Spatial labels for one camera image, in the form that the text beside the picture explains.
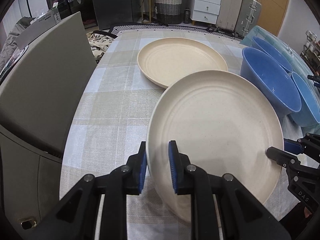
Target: plate rim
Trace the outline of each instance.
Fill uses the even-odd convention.
[[[154,176],[153,176],[152,171],[151,171],[151,168],[150,168],[150,166],[149,166],[149,163],[150,163],[150,157],[149,157],[150,125],[151,125],[152,119],[153,119],[153,117],[154,117],[155,111],[156,111],[156,109],[157,109],[157,107],[158,107],[161,99],[168,93],[168,91],[169,91],[176,83],[180,82],[181,80],[185,79],[186,77],[188,77],[188,76],[190,76],[190,75],[198,74],[199,72],[216,72],[216,71],[219,71],[219,72],[227,72],[227,71],[223,71],[223,70],[203,70],[203,71],[198,71],[198,72],[191,73],[191,74],[189,74],[189,75],[181,78],[180,80],[176,81],[175,83],[173,83],[172,85],[170,85],[170,86],[168,87],[168,89],[166,89],[166,90],[164,91],[164,93],[161,95],[161,97],[160,97],[159,100],[157,101],[157,103],[156,103],[156,105],[155,105],[155,107],[154,107],[154,109],[153,109],[153,111],[152,111],[152,114],[151,114],[151,117],[150,117],[150,120],[149,120],[149,123],[148,123],[147,136],[146,136],[146,156],[147,156],[148,171],[149,171],[149,174],[150,174],[150,177],[151,177],[152,181],[154,182],[154,187],[155,187],[158,195],[159,195],[159,193],[158,193],[158,186],[157,186],[156,183],[155,183]],[[241,77],[241,76],[239,76],[239,75],[237,75],[237,74],[234,74],[234,73],[232,73],[232,72],[227,72],[227,73],[230,74],[230,75],[235,75],[235,76],[237,76],[238,78],[244,80],[247,84],[249,84],[250,86],[252,86],[258,93],[260,93],[260,95],[262,95],[262,96],[266,99],[266,101],[270,104],[271,108],[272,108],[273,111],[274,111],[274,114],[275,114],[276,120],[277,120],[277,125],[280,127],[281,135],[282,135],[282,138],[283,138],[283,132],[282,132],[282,128],[281,128],[281,124],[280,124],[279,118],[277,117],[276,112],[275,112],[273,106],[271,105],[271,103],[269,102],[269,100],[265,97],[265,95],[264,95],[255,85],[253,85],[251,82],[249,82],[249,81],[246,80],[245,78],[243,78],[243,77]],[[284,141],[283,141],[283,140],[282,140],[282,149],[280,149],[280,150],[284,150]],[[274,192],[274,190],[275,190],[275,188],[276,188],[276,186],[277,186],[277,184],[278,184],[278,182],[279,182],[279,179],[280,179],[280,176],[281,176],[281,172],[282,172],[282,167],[279,166],[279,175],[277,176],[277,182],[275,183],[272,191],[270,192],[269,196],[266,198],[265,202],[262,203],[263,205],[268,201],[268,199],[270,198],[270,196],[271,196],[272,193]],[[184,218],[181,217],[180,215],[176,214],[176,212],[175,212],[174,210],[172,210],[172,208],[171,208],[164,200],[162,200],[162,201],[163,201],[163,203],[164,203],[175,215],[177,215],[178,217],[180,217],[181,219],[184,220]]]
[[[189,38],[183,38],[183,37],[165,37],[165,38],[160,38],[160,39],[158,39],[158,40],[155,40],[155,41],[152,41],[152,42],[146,44],[142,49],[139,50],[138,55],[137,55],[137,63],[138,63],[138,67],[139,67],[140,71],[143,73],[143,75],[144,75],[146,78],[148,78],[148,79],[149,79],[151,82],[153,82],[154,84],[156,84],[156,85],[158,85],[158,86],[160,86],[160,87],[162,87],[162,88],[167,89],[168,87],[170,87],[171,85],[173,85],[175,82],[178,81],[178,80],[175,81],[173,84],[171,84],[171,85],[169,85],[169,86],[167,86],[167,85],[165,85],[165,84],[162,84],[162,83],[159,83],[158,81],[156,81],[156,80],[152,79],[150,76],[148,76],[148,75],[145,73],[145,71],[143,70],[143,68],[142,68],[142,67],[140,66],[140,64],[139,64],[139,55],[140,55],[140,52],[141,52],[146,46],[148,46],[149,44],[152,44],[153,42],[156,42],[156,41],[159,41],[159,40],[166,40],[166,39],[184,39],[184,40],[190,40],[190,41],[193,41],[193,42],[200,43],[200,44],[202,44],[202,45],[204,45],[204,46],[207,46],[209,49],[212,49],[213,51],[215,51],[215,52],[221,57],[221,59],[223,60],[223,62],[225,63],[227,69],[226,69],[226,70],[220,70],[220,71],[229,72],[228,64],[227,64],[227,62],[225,61],[225,59],[223,58],[223,56],[221,56],[221,54],[220,54],[219,52],[217,52],[215,49],[209,47],[208,45],[206,45],[206,44],[204,44],[204,43],[202,43],[202,42],[200,42],[200,41],[196,41],[196,40],[189,39]]]

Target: woven basket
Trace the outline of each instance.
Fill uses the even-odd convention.
[[[157,19],[165,24],[179,24],[182,0],[155,0]]]

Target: beige plate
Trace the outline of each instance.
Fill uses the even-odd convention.
[[[143,74],[163,88],[194,72],[228,71],[227,63],[218,52],[185,38],[153,41],[140,50],[137,61]]]
[[[193,73],[169,87],[153,110],[147,132],[147,160],[162,200],[190,221],[190,197],[177,196],[171,180],[168,143],[209,174],[233,174],[265,203],[281,167],[265,155],[284,149],[278,117],[266,97],[244,78],[226,71]]]

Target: cloth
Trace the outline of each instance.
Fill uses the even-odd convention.
[[[101,176],[125,164],[130,155],[138,152],[141,141],[146,140],[149,119],[164,89],[141,73],[137,54],[146,44],[165,37],[202,42],[222,55],[230,72],[240,74],[241,52],[246,46],[238,41],[185,30],[119,33],[91,76],[75,113],[63,157],[60,197],[85,174]],[[285,138],[296,140],[302,135],[301,128],[287,118],[282,121],[282,129]],[[278,219],[297,203],[287,186],[283,169],[266,203]],[[190,239],[190,225],[169,211],[158,196],[148,171],[142,194],[127,196],[127,226],[129,240]]]
[[[30,26],[30,22],[33,19],[34,18],[31,17],[23,17],[16,23],[12,31],[8,33],[7,39],[5,40],[4,46],[0,53],[0,70],[3,69],[4,65],[18,47],[16,43],[16,37],[20,35],[28,26]]]
[[[94,59],[98,64],[114,38],[92,32],[87,33],[87,38],[94,55]]]

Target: light blue bowl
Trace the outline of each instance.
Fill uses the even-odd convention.
[[[287,73],[292,72],[292,66],[291,64],[287,61],[287,59],[274,47],[272,46],[269,42],[253,36],[252,37],[252,47],[258,50],[261,50],[262,52],[268,54],[270,57],[272,57],[274,60],[276,60],[281,67],[284,68],[284,70]]]
[[[266,96],[279,118],[300,111],[297,87],[278,62],[254,48],[244,48],[242,56],[240,75]]]
[[[291,78],[298,88],[301,97],[301,110],[290,116],[301,127],[314,126],[320,123],[320,112],[313,94],[305,81],[295,72]]]

